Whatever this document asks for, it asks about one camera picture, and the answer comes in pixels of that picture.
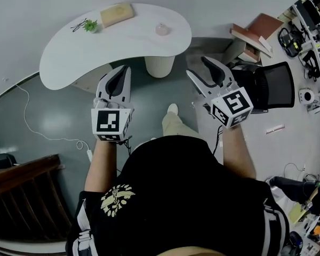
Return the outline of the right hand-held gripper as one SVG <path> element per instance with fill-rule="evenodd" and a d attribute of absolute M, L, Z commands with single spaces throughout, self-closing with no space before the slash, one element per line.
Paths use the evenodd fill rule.
<path fill-rule="evenodd" d="M 216 93 L 211 94 L 210 87 L 197 73 L 190 69 L 187 69 L 186 73 L 197 92 L 208 97 L 206 103 L 210 107 L 210 114 L 227 129 L 245 121 L 254 108 L 246 89 L 239 87 L 236 82 L 229 82 L 223 86 L 226 78 L 224 70 L 228 68 L 219 60 L 202 56 L 201 61 L 209 70 L 214 83 L 222 86 L 217 86 Z"/>

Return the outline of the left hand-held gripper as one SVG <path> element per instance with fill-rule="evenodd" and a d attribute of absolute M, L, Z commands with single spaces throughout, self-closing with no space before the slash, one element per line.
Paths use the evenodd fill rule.
<path fill-rule="evenodd" d="M 134 107 L 130 103 L 131 68 L 114 68 L 99 80 L 91 109 L 92 132 L 101 141 L 122 142 Z"/>

